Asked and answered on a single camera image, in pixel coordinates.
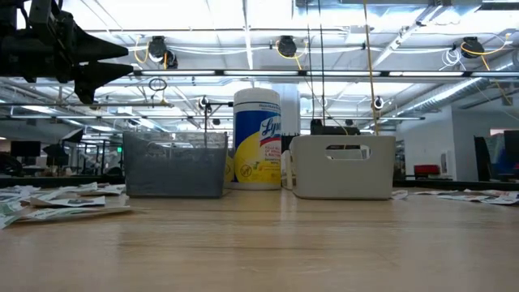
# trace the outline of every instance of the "ceiling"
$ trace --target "ceiling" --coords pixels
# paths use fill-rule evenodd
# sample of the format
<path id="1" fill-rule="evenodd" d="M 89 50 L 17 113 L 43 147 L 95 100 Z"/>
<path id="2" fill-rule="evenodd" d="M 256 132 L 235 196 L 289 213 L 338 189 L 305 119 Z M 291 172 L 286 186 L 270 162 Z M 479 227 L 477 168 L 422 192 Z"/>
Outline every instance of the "ceiling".
<path id="1" fill-rule="evenodd" d="M 288 35 L 294 37 L 298 46 L 303 70 L 367 70 L 367 50 L 362 48 L 366 43 L 362 6 L 324 6 L 320 15 L 315 9 L 316 2 L 313 1 L 308 15 L 304 7 L 297 7 L 292 0 L 65 0 L 63 10 L 72 13 L 75 22 L 84 31 L 126 46 L 130 50 L 128 56 L 106 60 L 107 62 L 131 64 L 135 69 L 161 69 L 161 66 L 149 58 L 146 62 L 139 63 L 135 54 L 140 59 L 145 59 L 146 44 L 151 37 L 165 36 L 167 45 L 177 56 L 179 70 L 297 70 L 298 64 L 294 59 L 282 58 L 275 46 L 273 49 L 270 48 L 281 35 Z M 466 4 L 471 1 L 458 2 Z M 328 5 L 332 2 L 323 0 L 323 3 Z M 26 7 L 29 9 L 30 2 L 26 3 Z M 369 41 L 371 57 L 376 64 L 374 69 L 461 71 L 463 68 L 459 62 L 451 63 L 453 66 L 446 66 L 445 55 L 453 44 L 459 46 L 463 37 L 477 37 L 487 50 L 494 50 L 503 45 L 506 34 L 509 33 L 506 38 L 507 45 L 498 53 L 489 55 L 487 60 L 492 64 L 494 59 L 509 54 L 519 44 L 519 11 L 480 11 L 478 8 L 478 5 L 468 4 L 447 7 L 439 16 L 431 18 L 427 25 L 416 27 L 416 20 L 426 11 L 427 6 L 368 5 L 367 22 L 371 26 Z M 19 17 L 19 28 L 23 26 L 24 20 Z M 305 49 L 305 42 L 308 43 L 308 40 L 310 49 Z M 384 50 L 391 44 L 394 46 L 390 54 L 384 54 Z M 461 58 L 460 61 L 467 71 L 485 70 L 480 58 Z M 147 102 L 147 106 L 132 107 L 131 112 L 136 115 L 187 116 L 199 114 L 193 109 L 196 109 L 198 100 L 203 96 L 210 101 L 232 101 L 238 90 L 253 86 L 251 79 L 244 78 L 197 77 L 195 81 L 190 77 L 165 79 L 169 87 L 163 92 L 164 96 L 160 92 L 152 99 L 154 92 L 147 86 L 149 79 L 125 77 L 99 88 L 96 99 L 101 103 L 121 103 L 121 106 L 128 102 Z M 275 83 L 292 84 L 299 91 L 302 101 L 309 101 L 312 93 L 307 81 L 309 80 L 263 78 L 257 79 L 254 86 L 271 88 Z M 345 82 L 335 78 L 323 83 L 320 77 L 314 78 L 314 93 L 321 97 L 324 86 L 327 111 L 331 115 L 369 116 L 369 80 L 353 81 Z M 386 101 L 384 110 L 389 111 L 405 106 L 420 94 L 449 82 L 453 81 L 395 79 L 388 82 L 376 79 L 373 88 L 374 95 L 383 97 Z M 71 84 L 63 85 L 46 79 L 39 80 L 39 84 L 26 84 L 22 79 L 14 78 L 7 87 L 29 88 L 34 94 L 28 94 L 27 98 L 45 103 L 57 101 L 62 88 L 61 94 L 66 101 L 79 103 L 72 93 Z M 489 96 L 495 95 L 494 88 L 483 88 L 483 91 Z M 163 98 L 172 106 L 154 106 Z M 481 98 L 474 95 L 458 103 L 462 107 Z M 11 101 L 26 102 L 17 99 L 17 96 L 12 96 Z M 499 102 L 490 102 L 482 103 L 470 110 L 500 110 L 500 107 L 502 105 Z M 303 102 L 302 114 L 308 113 L 310 108 L 311 102 Z M 31 110 L 17 110 L 21 114 L 31 113 Z M 75 109 L 75 112 L 114 114 L 113 111 L 107 110 L 109 108 L 92 110 L 82 107 Z M 319 111 L 320 107 L 316 106 L 316 113 L 319 114 Z M 231 113 L 231 108 L 222 107 L 215 115 Z M 167 131 L 196 130 L 196 125 L 185 119 L 160 119 L 153 122 Z M 232 119 L 222 120 L 220 126 L 213 127 L 232 129 Z"/>

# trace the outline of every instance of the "gray plastic bin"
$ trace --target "gray plastic bin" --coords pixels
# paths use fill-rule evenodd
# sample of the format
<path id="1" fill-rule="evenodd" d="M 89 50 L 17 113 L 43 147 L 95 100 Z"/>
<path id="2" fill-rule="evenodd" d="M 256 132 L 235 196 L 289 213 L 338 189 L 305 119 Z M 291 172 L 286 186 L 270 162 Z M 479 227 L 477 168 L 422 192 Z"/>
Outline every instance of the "gray plastic bin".
<path id="1" fill-rule="evenodd" d="M 129 196 L 222 196 L 227 134 L 125 132 L 122 137 Z"/>

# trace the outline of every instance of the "wooden table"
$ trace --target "wooden table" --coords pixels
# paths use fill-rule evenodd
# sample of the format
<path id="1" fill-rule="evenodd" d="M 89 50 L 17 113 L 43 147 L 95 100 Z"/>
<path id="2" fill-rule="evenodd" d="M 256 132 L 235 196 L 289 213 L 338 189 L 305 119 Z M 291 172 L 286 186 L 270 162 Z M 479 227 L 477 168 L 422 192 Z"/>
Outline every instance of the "wooden table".
<path id="1" fill-rule="evenodd" d="M 518 291 L 519 208 L 288 191 L 130 205 L 0 231 L 0 291 Z"/>

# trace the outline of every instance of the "lysol wipes container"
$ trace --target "lysol wipes container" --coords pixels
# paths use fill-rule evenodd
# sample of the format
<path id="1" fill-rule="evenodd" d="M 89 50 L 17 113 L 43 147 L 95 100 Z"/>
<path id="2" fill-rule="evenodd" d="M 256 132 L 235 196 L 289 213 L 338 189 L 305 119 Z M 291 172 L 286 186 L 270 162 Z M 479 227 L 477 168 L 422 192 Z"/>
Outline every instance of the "lysol wipes container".
<path id="1" fill-rule="evenodd" d="M 281 188 L 281 109 L 277 92 L 248 88 L 234 95 L 232 188 Z"/>

